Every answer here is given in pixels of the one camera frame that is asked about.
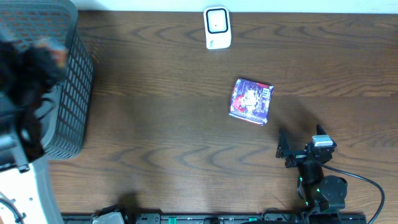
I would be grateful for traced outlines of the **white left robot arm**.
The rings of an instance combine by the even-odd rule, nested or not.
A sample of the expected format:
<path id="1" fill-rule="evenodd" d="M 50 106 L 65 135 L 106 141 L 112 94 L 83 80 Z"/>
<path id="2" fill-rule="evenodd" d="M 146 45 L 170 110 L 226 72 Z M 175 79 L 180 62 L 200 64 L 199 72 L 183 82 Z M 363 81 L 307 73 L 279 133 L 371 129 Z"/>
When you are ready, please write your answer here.
<path id="1" fill-rule="evenodd" d="M 41 144 L 44 96 L 65 78 L 67 50 L 1 42 L 1 222 L 63 223 Z"/>

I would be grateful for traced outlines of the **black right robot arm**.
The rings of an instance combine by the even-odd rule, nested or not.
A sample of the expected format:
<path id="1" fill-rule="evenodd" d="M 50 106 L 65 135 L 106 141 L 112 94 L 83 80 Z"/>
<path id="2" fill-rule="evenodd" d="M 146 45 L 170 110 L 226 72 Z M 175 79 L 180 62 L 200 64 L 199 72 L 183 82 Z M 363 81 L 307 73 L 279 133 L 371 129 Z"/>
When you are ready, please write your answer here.
<path id="1" fill-rule="evenodd" d="M 285 132 L 279 131 L 275 156 L 285 159 L 286 168 L 298 169 L 298 192 L 309 207 L 319 212 L 337 212 L 345 208 L 347 181 L 323 173 L 323 165 L 332 159 L 335 148 L 336 142 L 319 124 L 317 134 L 301 151 L 293 150 Z"/>

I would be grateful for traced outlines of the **purple pad package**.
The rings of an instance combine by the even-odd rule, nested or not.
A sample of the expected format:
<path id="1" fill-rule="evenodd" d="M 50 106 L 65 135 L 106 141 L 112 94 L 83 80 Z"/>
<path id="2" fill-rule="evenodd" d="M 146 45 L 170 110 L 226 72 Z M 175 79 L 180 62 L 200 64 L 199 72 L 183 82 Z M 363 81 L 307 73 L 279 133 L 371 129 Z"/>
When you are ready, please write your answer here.
<path id="1" fill-rule="evenodd" d="M 273 92 L 272 85 L 237 79 L 230 99 L 229 115 L 261 126 L 266 124 Z"/>

